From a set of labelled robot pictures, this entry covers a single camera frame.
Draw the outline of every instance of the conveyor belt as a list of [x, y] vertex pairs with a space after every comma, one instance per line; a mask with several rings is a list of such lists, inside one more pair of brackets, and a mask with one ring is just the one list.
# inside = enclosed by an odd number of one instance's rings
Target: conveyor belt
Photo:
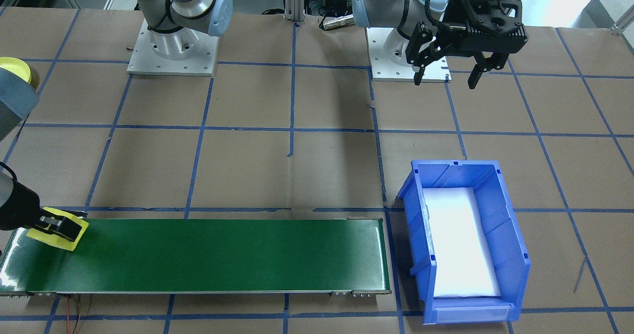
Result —
[[0, 294], [390, 292], [381, 220], [89, 223], [73, 252], [17, 230]]

